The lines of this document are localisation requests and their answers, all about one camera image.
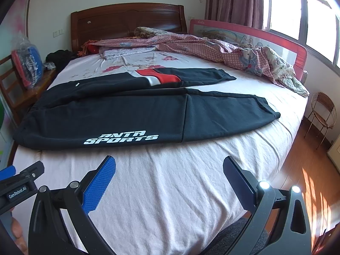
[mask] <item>purple curtain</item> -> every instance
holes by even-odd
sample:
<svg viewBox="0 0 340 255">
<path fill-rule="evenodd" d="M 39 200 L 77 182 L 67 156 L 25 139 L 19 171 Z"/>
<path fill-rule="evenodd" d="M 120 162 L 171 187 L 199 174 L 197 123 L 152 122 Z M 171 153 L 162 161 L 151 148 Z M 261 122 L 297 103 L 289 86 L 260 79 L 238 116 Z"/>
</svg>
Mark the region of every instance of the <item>purple curtain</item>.
<svg viewBox="0 0 340 255">
<path fill-rule="evenodd" d="M 262 29 L 263 0 L 207 0 L 205 19 Z"/>
</svg>

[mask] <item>silver bolt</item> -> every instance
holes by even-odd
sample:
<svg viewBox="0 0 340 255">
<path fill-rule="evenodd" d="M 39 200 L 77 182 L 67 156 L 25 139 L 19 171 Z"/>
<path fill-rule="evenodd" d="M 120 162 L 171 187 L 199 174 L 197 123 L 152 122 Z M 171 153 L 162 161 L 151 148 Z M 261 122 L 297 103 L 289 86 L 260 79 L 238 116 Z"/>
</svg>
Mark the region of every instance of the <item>silver bolt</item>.
<svg viewBox="0 0 340 255">
<path fill-rule="evenodd" d="M 41 186 L 40 188 L 39 188 L 39 192 L 40 193 L 43 193 L 43 192 L 45 192 L 47 190 L 47 187 L 46 186 Z"/>
<path fill-rule="evenodd" d="M 78 186 L 79 186 L 79 182 L 78 182 L 78 181 L 72 181 L 72 182 L 70 183 L 70 187 L 71 187 L 72 189 L 77 188 Z"/>
</svg>

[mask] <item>wall socket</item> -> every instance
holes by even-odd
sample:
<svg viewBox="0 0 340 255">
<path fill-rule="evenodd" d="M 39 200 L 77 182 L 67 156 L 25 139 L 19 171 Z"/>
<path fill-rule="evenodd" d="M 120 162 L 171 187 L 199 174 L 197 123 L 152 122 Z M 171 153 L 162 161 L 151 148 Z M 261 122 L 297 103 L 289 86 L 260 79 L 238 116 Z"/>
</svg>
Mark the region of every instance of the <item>wall socket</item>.
<svg viewBox="0 0 340 255">
<path fill-rule="evenodd" d="M 59 35 L 62 35 L 63 33 L 64 33 L 63 29 L 56 30 L 56 31 L 53 32 L 53 37 L 57 37 Z"/>
</svg>

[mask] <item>orange fringe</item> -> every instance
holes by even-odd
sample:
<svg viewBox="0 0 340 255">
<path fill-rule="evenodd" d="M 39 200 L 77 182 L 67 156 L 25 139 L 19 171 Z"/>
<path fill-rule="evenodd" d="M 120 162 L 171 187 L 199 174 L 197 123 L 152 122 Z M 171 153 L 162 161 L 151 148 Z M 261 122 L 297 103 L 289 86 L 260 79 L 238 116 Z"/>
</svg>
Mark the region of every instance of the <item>orange fringe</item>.
<svg viewBox="0 0 340 255">
<path fill-rule="evenodd" d="M 79 52 L 77 53 L 77 55 L 80 56 L 80 57 L 87 56 L 87 55 L 88 55 L 87 46 L 88 46 L 89 44 L 96 43 L 96 42 L 98 42 L 98 40 L 89 40 L 89 41 L 86 41 L 86 42 L 81 46 L 82 50 L 79 51 Z"/>
</svg>

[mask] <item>white bed sheet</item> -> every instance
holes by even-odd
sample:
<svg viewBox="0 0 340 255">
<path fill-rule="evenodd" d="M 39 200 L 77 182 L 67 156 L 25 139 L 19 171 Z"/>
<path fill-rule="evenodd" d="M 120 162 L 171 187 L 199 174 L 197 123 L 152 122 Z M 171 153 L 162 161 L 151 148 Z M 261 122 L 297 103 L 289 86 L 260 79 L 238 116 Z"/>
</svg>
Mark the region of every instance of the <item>white bed sheet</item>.
<svg viewBox="0 0 340 255">
<path fill-rule="evenodd" d="M 36 185 L 50 189 L 81 180 L 106 155 L 116 159 L 116 174 L 97 210 L 89 215 L 118 255 L 201 252 L 220 230 L 245 213 L 223 174 L 224 158 L 232 155 L 258 180 L 271 181 L 291 148 L 307 103 L 307 98 L 252 74 L 193 56 L 158 51 L 108 61 L 99 55 L 73 60 L 51 87 L 157 65 L 224 69 L 237 80 L 193 88 L 265 97 L 281 117 L 248 133 L 181 144 L 64 151 L 35 151 L 19 146 L 14 158 L 17 172 L 41 160 L 45 173 Z M 34 199 L 31 197 L 13 211 L 26 239 Z M 65 210 L 63 215 L 75 245 L 84 249 Z"/>
</svg>

